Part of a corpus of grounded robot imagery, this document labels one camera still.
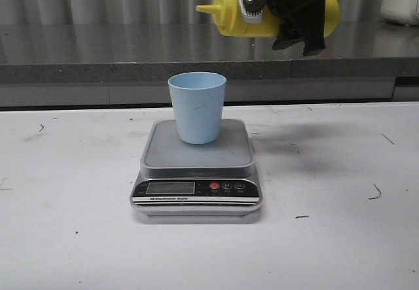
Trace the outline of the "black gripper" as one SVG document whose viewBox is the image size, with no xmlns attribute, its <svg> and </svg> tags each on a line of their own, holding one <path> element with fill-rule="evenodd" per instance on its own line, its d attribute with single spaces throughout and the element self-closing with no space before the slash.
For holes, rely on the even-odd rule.
<svg viewBox="0 0 419 290">
<path fill-rule="evenodd" d="M 325 49 L 325 0 L 315 1 L 286 15 L 307 1 L 309 0 L 238 0 L 238 3 L 247 23 L 260 24 L 263 21 L 266 2 L 271 13 L 282 19 L 272 50 L 285 50 L 302 42 L 303 56 L 314 56 Z"/>
</svg>

